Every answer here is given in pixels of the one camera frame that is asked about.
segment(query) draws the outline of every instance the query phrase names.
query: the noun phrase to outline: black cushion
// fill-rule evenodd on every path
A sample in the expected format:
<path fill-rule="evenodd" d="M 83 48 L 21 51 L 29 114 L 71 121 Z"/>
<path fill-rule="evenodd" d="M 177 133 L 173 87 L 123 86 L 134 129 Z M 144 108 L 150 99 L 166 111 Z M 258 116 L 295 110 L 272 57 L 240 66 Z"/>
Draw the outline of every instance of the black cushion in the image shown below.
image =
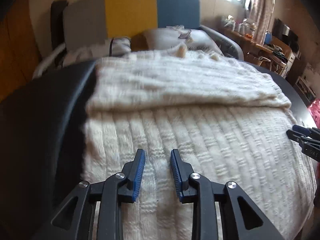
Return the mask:
<path fill-rule="evenodd" d="M 28 239 L 52 212 L 56 175 L 70 180 L 62 178 L 63 172 L 57 173 L 57 167 L 65 169 L 59 158 L 68 158 L 71 152 L 81 166 L 83 144 L 77 145 L 70 136 L 74 128 L 68 124 L 81 120 L 81 113 L 74 109 L 77 106 L 84 112 L 90 96 L 84 88 L 87 84 L 94 88 L 93 69 L 94 62 L 64 68 L 33 80 L 0 103 L 0 239 L 4 232 L 12 239 Z M 66 136 L 74 152 L 65 143 Z M 77 171 L 80 179 L 79 167 L 72 164 L 74 161 L 66 162 L 70 174 Z"/>

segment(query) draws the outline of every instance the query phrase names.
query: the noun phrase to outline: wooden desk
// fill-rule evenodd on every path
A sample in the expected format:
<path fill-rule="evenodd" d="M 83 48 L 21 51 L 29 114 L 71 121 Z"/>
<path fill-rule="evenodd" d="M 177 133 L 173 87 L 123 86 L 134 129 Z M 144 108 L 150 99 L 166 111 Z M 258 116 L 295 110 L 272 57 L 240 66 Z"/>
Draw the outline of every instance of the wooden desk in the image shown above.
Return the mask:
<path fill-rule="evenodd" d="M 224 29 L 224 31 L 225 31 L 225 33 L 229 33 L 232 36 L 240 39 L 240 41 L 243 41 L 243 42 L 240 42 L 242 44 L 241 45 L 239 44 L 239 46 L 242 48 L 244 54 L 246 54 L 247 52 L 250 51 L 250 47 L 255 47 L 256 49 L 263 50 L 267 53 L 272 54 L 271 49 L 265 48 L 265 47 L 261 46 L 260 44 L 255 43 L 252 39 L 250 39 L 246 36 L 243 36 L 240 33 L 237 33 L 231 29 Z"/>

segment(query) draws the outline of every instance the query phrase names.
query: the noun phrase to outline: folded white blanket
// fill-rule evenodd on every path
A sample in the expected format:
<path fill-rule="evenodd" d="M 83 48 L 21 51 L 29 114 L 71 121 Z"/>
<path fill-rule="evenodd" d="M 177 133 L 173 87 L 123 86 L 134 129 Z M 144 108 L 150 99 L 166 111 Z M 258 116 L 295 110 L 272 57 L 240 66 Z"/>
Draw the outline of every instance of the folded white blanket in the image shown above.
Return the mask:
<path fill-rule="evenodd" d="M 179 203 L 170 174 L 173 148 L 211 181 L 237 182 L 285 239 L 300 231 L 314 172 L 286 136 L 295 124 L 291 103 L 269 75 L 234 59 L 151 51 L 104 58 L 97 77 L 83 178 L 103 181 L 137 148 L 146 152 L 139 198 L 122 208 L 124 239 L 191 238 L 192 205 Z"/>

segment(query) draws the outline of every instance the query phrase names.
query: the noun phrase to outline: pink fabric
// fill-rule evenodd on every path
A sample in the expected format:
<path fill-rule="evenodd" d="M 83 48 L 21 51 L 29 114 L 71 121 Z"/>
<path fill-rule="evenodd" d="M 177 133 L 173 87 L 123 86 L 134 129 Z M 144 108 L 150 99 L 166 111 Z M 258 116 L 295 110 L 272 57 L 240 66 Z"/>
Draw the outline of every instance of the pink fabric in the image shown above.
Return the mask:
<path fill-rule="evenodd" d="M 320 99 L 316 99 L 309 107 L 309 112 L 316 123 L 317 128 L 320 127 Z"/>
<path fill-rule="evenodd" d="M 320 99 L 316 99 L 309 107 L 308 110 L 316 123 L 317 128 L 320 127 Z M 320 179 L 320 163 L 317 164 L 316 179 Z"/>

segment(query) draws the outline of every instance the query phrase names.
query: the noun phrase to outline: headboard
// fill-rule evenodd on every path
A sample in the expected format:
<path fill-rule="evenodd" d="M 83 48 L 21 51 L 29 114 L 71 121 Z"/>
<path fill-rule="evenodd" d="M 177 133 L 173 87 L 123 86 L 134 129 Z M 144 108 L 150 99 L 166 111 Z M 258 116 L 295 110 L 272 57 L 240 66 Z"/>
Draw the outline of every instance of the headboard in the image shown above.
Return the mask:
<path fill-rule="evenodd" d="M 147 29 L 200 26 L 199 0 L 78 0 L 63 11 L 67 50 Z"/>

